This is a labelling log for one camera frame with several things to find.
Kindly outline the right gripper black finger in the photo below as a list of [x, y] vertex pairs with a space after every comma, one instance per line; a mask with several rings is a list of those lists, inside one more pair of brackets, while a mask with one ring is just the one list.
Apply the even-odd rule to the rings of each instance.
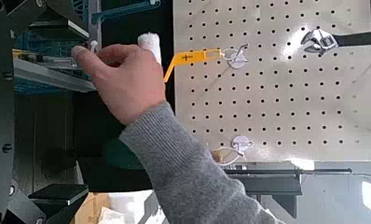
[[12, 185], [6, 224], [69, 224], [88, 194], [87, 185], [51, 184], [26, 196]]
[[7, 18], [15, 35], [33, 31], [46, 38], [89, 39], [88, 26], [71, 0], [22, 0]]

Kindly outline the grey-sleeved person's hand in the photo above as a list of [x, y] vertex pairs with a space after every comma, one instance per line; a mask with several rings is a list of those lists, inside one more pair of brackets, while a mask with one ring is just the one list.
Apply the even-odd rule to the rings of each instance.
[[75, 46], [72, 55], [92, 82], [109, 111], [128, 125], [166, 100], [161, 65], [152, 51], [115, 44], [93, 53]]

